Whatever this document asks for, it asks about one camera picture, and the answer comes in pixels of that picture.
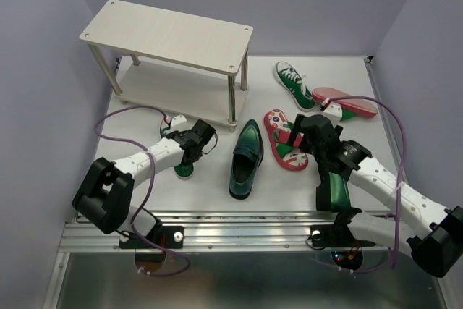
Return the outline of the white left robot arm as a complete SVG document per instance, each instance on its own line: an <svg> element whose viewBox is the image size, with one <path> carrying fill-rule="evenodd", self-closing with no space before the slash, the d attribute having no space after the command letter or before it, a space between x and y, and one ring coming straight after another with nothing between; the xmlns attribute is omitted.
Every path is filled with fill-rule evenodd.
<svg viewBox="0 0 463 309"><path fill-rule="evenodd" d="M173 118L172 124L169 132L147 149L115 161L96 159L77 190L73 208L104 234L129 232L146 247L156 245L161 221L131 204L134 189L170 168L180 177L190 177L203 148L216 136L216 130L203 120L190 129L183 116Z"/></svg>

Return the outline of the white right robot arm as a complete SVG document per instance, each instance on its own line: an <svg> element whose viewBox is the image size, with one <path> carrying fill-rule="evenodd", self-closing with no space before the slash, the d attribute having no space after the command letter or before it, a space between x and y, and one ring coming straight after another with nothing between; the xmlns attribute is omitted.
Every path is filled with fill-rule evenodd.
<svg viewBox="0 0 463 309"><path fill-rule="evenodd" d="M335 240L387 247L408 255L427 274L445 277L462 256L462 207L450 209L425 197L394 176L367 148L353 140L340 140L342 130L321 114L299 114L285 141L312 155L318 165L316 208L330 211L334 190L349 182L394 216L380 219L359 208L343 208L332 224Z"/></svg>

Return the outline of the green canvas sneaker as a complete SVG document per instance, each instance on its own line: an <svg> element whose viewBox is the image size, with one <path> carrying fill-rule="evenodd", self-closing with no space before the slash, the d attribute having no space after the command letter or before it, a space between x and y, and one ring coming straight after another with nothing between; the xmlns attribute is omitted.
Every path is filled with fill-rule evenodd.
<svg viewBox="0 0 463 309"><path fill-rule="evenodd" d="M172 133L168 133L168 127L169 127L169 122L173 117L164 117L163 120L161 121L160 125L160 135L161 135L161 140L159 143L156 145L158 150L162 149L162 151L169 153L170 151L173 151L174 157L176 159L179 158L179 153L177 150L180 148L179 144L172 139ZM180 164L180 162L174 167L174 171L178 178L180 179L188 179L192 176L194 172L194 166L193 164Z"/></svg>
<svg viewBox="0 0 463 309"><path fill-rule="evenodd" d="M277 83L291 94L300 110L310 111L315 106L315 99L306 86L304 77L291 64L285 61L277 62L275 76Z"/></svg>

